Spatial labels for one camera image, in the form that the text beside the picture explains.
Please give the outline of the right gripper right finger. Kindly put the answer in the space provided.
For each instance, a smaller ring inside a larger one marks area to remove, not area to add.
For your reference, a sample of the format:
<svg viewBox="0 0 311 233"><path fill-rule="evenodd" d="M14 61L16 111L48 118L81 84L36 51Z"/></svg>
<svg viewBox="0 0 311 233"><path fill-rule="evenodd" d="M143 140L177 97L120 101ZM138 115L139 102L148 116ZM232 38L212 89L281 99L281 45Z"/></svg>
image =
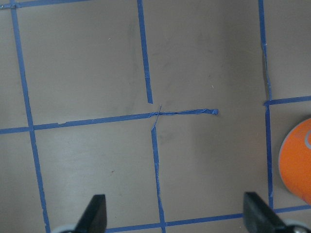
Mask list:
<svg viewBox="0 0 311 233"><path fill-rule="evenodd" d="M249 233L309 233L296 221L283 221L256 192L243 195L243 223Z"/></svg>

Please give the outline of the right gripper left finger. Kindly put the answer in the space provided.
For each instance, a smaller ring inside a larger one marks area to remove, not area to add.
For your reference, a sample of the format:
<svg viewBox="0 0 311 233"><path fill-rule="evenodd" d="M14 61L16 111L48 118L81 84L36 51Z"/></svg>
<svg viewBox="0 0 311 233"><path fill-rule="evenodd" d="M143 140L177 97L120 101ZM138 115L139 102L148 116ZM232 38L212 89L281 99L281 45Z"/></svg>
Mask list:
<svg viewBox="0 0 311 233"><path fill-rule="evenodd" d="M73 232L104 233L106 228L107 212L105 194L97 194L90 200Z"/></svg>

